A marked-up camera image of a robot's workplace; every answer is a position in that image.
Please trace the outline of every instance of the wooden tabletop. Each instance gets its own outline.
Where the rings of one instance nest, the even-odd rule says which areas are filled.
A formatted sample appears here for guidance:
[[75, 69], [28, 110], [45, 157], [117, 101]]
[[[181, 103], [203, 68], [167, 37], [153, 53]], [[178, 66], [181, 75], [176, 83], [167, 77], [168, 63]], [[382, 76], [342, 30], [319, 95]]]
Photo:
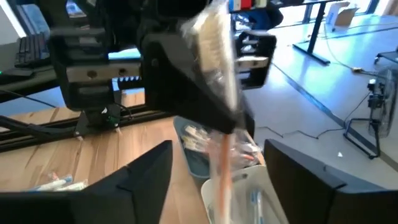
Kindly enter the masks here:
[[[123, 98], [126, 106], [144, 103], [144, 94]], [[77, 117], [67, 108], [13, 116], [26, 123], [46, 123]], [[95, 183], [138, 158], [164, 140], [173, 141], [173, 167], [160, 223], [208, 223], [200, 192], [184, 161], [173, 118], [121, 128], [117, 132], [89, 136], [83, 141], [66, 139], [0, 154], [0, 190], [24, 190], [49, 181], [48, 174], [73, 176], [74, 182]]]

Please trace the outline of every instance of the black metal stand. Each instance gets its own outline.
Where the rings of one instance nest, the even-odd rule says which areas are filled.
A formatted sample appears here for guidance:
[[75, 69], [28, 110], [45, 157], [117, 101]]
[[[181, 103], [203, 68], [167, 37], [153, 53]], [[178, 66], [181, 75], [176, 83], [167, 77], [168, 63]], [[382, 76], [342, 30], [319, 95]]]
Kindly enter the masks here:
[[329, 60], [313, 53], [313, 49], [315, 47], [315, 43], [317, 41], [317, 37], [318, 37], [318, 33], [319, 33], [319, 28], [321, 26], [323, 15], [325, 13], [325, 6], [326, 6], [325, 2], [320, 3], [317, 19], [315, 20], [315, 25], [312, 30], [310, 42], [294, 44], [293, 47], [295, 47], [297, 50], [303, 52], [304, 54], [311, 56], [312, 58], [314, 58], [321, 64], [328, 65], [328, 64], [330, 64]]
[[[367, 121], [367, 122], [369, 122], [369, 124], [371, 125], [371, 127], [374, 130], [374, 137], [376, 138], [376, 152], [374, 152], [371, 149], [366, 150], [364, 147], [360, 146], [358, 143], [353, 141], [353, 139], [351, 139], [348, 136], [348, 131], [351, 128], [351, 123], [353, 121]], [[380, 154], [381, 154], [380, 139], [379, 139], [379, 124], [380, 124], [380, 121], [378, 121], [378, 120], [373, 120], [373, 119], [369, 119], [369, 118], [353, 118], [353, 119], [351, 119], [348, 122], [348, 125], [346, 127], [346, 131], [344, 132], [343, 136], [347, 140], [349, 140], [351, 143], [353, 143], [356, 147], [358, 147], [358, 149], [362, 150], [366, 155], [368, 155], [369, 159], [374, 159], [374, 158], [380, 157]]]

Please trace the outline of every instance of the snack package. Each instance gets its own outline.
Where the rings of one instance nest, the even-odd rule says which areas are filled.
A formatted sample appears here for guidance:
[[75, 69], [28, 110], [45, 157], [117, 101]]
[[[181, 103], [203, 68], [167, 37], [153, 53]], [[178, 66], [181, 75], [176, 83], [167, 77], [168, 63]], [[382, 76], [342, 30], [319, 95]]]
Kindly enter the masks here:
[[[244, 127], [241, 97], [237, 80], [233, 35], [227, 0], [214, 0], [201, 13], [181, 26], [182, 36], [197, 58], [197, 65], [209, 89], [235, 114], [237, 127]], [[205, 147], [210, 160], [210, 177], [214, 180], [213, 197], [216, 224], [246, 223], [239, 214], [237, 197], [232, 188], [231, 171], [250, 162], [257, 163], [249, 147], [245, 130], [235, 129], [231, 134], [208, 131], [206, 144], [189, 144], [198, 151]]]

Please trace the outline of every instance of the white box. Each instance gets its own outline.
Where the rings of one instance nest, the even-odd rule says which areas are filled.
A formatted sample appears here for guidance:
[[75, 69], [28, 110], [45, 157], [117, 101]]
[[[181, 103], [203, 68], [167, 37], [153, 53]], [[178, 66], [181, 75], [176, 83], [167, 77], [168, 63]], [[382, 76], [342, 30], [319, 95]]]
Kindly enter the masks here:
[[348, 1], [334, 3], [330, 6], [329, 14], [326, 17], [326, 24], [348, 27], [359, 8], [351, 5]]

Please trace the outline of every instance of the black cable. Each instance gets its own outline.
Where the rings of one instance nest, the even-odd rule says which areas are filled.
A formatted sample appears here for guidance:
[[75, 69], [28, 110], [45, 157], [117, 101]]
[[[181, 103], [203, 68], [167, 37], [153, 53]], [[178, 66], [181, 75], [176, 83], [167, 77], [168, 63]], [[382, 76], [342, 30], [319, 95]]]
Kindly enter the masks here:
[[369, 92], [368, 94], [366, 94], [366, 96], [361, 100], [361, 102], [351, 111], [351, 113], [346, 117], [346, 119], [344, 120], [344, 128], [346, 128], [347, 125], [347, 120], [348, 118], [361, 106], [361, 104], [363, 103], [363, 101], [366, 100], [366, 98], [371, 94], [371, 92]]
[[120, 106], [120, 108], [122, 108], [123, 110], [125, 110], [125, 111], [127, 111], [127, 112], [129, 113], [128, 120], [131, 120], [131, 119], [132, 119], [132, 113], [131, 113], [131, 111], [129, 110], [129, 108], [127, 108], [126, 106], [124, 106], [124, 105], [122, 105], [122, 104], [120, 104], [120, 103], [114, 103], [114, 104]]
[[34, 102], [42, 103], [42, 104], [47, 105], [47, 106], [52, 107], [52, 108], [57, 108], [56, 106], [54, 106], [54, 105], [52, 105], [50, 103], [46, 103], [46, 102], [41, 101], [41, 100], [36, 100], [35, 98], [31, 98], [29, 96], [24, 96], [22, 94], [19, 94], [19, 93], [13, 92], [13, 91], [4, 90], [4, 89], [0, 89], [0, 91], [3, 92], [3, 93], [8, 93], [8, 94], [16, 95], [18, 97], [22, 97], [22, 98], [25, 98], [25, 99], [28, 99], [28, 100], [32, 100]]
[[350, 69], [353, 73], [357, 73], [357, 74], [362, 74], [362, 75], [370, 75], [372, 77], [380, 77], [377, 72], [369, 72], [369, 71], [365, 71], [362, 68], [354, 68], [351, 67], [343, 62], [341, 62], [340, 60], [338, 60], [338, 58], [336, 57], [336, 55], [333, 53], [333, 51], [331, 50], [330, 44], [329, 44], [329, 38], [328, 38], [328, 34], [327, 34], [327, 29], [326, 29], [326, 24], [323, 24], [323, 30], [325, 32], [325, 40], [326, 40], [326, 46], [328, 47], [329, 53], [330, 55], [333, 57], [333, 59], [336, 60], [336, 64], [344, 66], [348, 69]]
[[368, 94], [366, 94], [366, 96], [361, 100], [361, 102], [359, 102], [359, 104], [349, 113], [349, 115], [348, 115], [348, 116], [346, 117], [346, 119], [344, 120], [344, 127], [343, 127], [343, 128], [327, 129], [327, 130], [322, 131], [322, 132], [321, 132], [320, 134], [318, 134], [317, 136], [312, 136], [312, 135], [307, 134], [307, 133], [305, 133], [305, 132], [303, 132], [303, 131], [301, 131], [301, 130], [295, 130], [295, 131], [291, 131], [291, 132], [289, 132], [289, 133], [279, 134], [278, 132], [274, 131], [272, 128], [270, 128], [270, 127], [268, 127], [268, 126], [261, 126], [261, 127], [257, 127], [257, 128], [258, 128], [258, 129], [268, 129], [269, 131], [271, 131], [272, 133], [278, 135], [278, 136], [281, 137], [281, 138], [285, 138], [285, 137], [288, 136], [288, 135], [292, 135], [292, 134], [295, 134], [295, 133], [299, 133], [299, 134], [302, 134], [302, 135], [307, 136], [307, 137], [312, 138], [312, 139], [319, 139], [320, 136], [322, 136], [322, 135], [324, 135], [324, 134], [326, 134], [326, 133], [328, 133], [328, 132], [330, 132], [330, 131], [341, 131], [341, 130], [345, 130], [345, 129], [346, 129], [346, 122], [347, 122], [347, 119], [348, 119], [348, 118], [361, 106], [361, 104], [363, 103], [363, 101], [369, 96], [370, 93], [371, 93], [371, 92], [369, 92]]

